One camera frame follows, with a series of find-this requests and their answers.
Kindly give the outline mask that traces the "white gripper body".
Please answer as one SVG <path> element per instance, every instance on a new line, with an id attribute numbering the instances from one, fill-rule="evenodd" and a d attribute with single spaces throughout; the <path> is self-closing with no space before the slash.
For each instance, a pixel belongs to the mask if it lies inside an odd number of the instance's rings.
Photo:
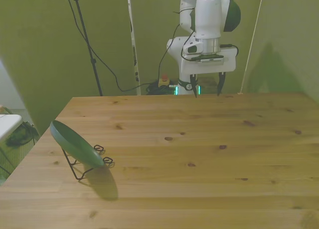
<path id="1" fill-rule="evenodd" d="M 195 61 L 181 60 L 183 74 L 232 72 L 236 69 L 236 47 L 221 48 L 217 56 Z"/>

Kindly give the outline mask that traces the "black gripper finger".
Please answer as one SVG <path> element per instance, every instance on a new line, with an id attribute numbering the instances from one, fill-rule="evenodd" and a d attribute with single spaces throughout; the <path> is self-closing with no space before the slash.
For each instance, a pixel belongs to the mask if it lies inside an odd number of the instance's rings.
<path id="1" fill-rule="evenodd" d="M 190 84 L 192 86 L 193 93 L 197 97 L 197 78 L 196 74 L 190 75 Z"/>
<path id="2" fill-rule="evenodd" d="M 219 73 L 219 82 L 217 85 L 217 95 L 219 96 L 222 92 L 223 86 L 225 83 L 225 72 L 220 72 Z"/>

